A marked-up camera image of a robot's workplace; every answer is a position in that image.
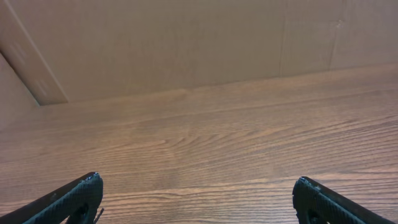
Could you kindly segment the cardboard backdrop panel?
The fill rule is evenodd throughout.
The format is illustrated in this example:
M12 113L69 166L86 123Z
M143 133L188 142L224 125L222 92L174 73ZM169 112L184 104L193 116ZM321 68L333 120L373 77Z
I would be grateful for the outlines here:
M216 88L379 80L397 68L396 1L2 1L1 52L39 107L21 125L77 127L133 98L194 111Z

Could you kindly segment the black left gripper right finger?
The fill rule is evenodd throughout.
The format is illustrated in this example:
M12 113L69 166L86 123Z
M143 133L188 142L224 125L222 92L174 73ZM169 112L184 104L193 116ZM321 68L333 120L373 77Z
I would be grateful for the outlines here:
M394 224L306 176L296 181L292 202L300 224Z

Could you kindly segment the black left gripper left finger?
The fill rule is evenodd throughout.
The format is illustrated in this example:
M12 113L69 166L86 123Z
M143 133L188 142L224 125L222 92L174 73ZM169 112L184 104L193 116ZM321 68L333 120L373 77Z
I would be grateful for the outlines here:
M95 224L103 198L103 180L89 172L41 198L1 217L1 223Z

